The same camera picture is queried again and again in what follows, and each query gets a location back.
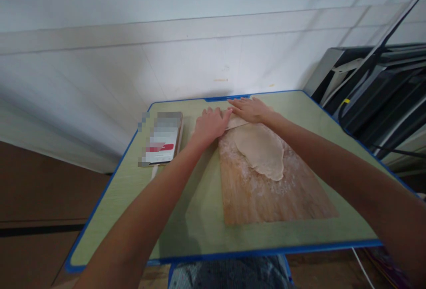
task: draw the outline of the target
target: dough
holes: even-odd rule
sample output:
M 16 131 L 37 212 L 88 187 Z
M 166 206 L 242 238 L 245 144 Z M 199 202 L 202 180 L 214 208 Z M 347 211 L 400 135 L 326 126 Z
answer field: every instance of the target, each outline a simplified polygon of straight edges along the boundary
M 235 144 L 248 164 L 259 174 L 279 181 L 283 178 L 283 144 L 265 125 L 247 124 L 235 129 Z
M 229 129 L 233 129 L 235 127 L 239 127 L 242 125 L 248 124 L 248 122 L 246 122 L 244 119 L 242 119 L 241 117 L 237 116 L 236 114 L 231 114 L 231 118 L 229 118 L 229 123 L 226 126 L 226 131 Z

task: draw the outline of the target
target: wooden floor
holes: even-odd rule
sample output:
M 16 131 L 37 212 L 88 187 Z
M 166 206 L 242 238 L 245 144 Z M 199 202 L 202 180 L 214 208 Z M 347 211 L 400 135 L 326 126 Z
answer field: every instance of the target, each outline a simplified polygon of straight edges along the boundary
M 375 269 L 362 249 L 357 254 L 374 287 L 392 288 Z M 370 288 L 352 250 L 287 255 L 290 270 L 297 288 Z M 170 265 L 147 267 L 139 289 L 166 289 Z M 66 282 L 55 289 L 71 289 L 77 281 Z

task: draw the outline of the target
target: patterned clothing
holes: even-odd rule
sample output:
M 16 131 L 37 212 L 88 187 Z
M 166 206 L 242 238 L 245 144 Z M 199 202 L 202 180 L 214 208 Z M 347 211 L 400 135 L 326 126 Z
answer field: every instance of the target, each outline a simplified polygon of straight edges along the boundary
M 282 256 L 198 261 L 176 266 L 169 288 L 293 288 Z

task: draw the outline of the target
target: green table top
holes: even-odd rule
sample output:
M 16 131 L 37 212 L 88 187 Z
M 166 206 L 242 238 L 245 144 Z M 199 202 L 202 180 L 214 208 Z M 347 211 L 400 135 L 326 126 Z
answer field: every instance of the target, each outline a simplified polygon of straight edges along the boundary
M 345 134 L 340 126 L 303 91 L 252 96 L 263 100 L 292 122 L 340 145 L 388 173 L 380 162 L 358 142 Z M 204 99 L 161 102 L 151 106 L 149 110 L 151 118 L 130 143 L 99 205 L 71 252 L 68 259 L 69 270 L 81 268 L 89 262 L 113 224 L 149 183 L 152 168 L 138 167 L 138 157 L 141 157 L 143 142 L 149 135 L 152 116 L 157 112 L 166 111 L 183 113 L 182 149 L 194 129 L 196 118 L 201 115 L 204 108 L 224 109 L 228 106 L 226 101 L 207 102 Z M 247 251 L 261 250 L 263 253 L 270 254 L 278 249 L 285 252 L 285 249 L 301 246 L 304 246 L 305 251 L 310 251 L 336 246 L 351 247 L 356 246 L 357 243 L 358 245 L 379 244 L 373 230 L 355 209 L 320 178 L 318 180 L 338 210 L 338 218 L 225 226 L 219 152 L 217 143 L 213 144 L 205 151 L 194 169 L 150 259 L 153 261 L 162 259 L 162 262 L 166 262 L 183 260 L 188 256 L 200 258 L 200 255 L 218 253 L 223 253 L 222 257 L 228 257 L 230 253 L 254 254 Z

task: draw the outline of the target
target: cable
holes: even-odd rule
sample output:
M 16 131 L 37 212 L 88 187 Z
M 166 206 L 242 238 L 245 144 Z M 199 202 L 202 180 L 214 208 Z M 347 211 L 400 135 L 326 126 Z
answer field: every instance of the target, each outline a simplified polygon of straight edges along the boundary
M 370 278 L 368 277 L 367 273 L 365 272 L 364 266 L 362 265 L 361 260 L 359 259 L 358 255 L 356 254 L 354 247 L 352 247 L 352 251 L 354 252 L 356 260 L 358 260 L 359 266 L 361 267 L 361 270 L 363 271 L 365 278 L 367 278 L 367 281 L 370 284 L 371 288 L 375 289 L 373 284 L 371 283 Z

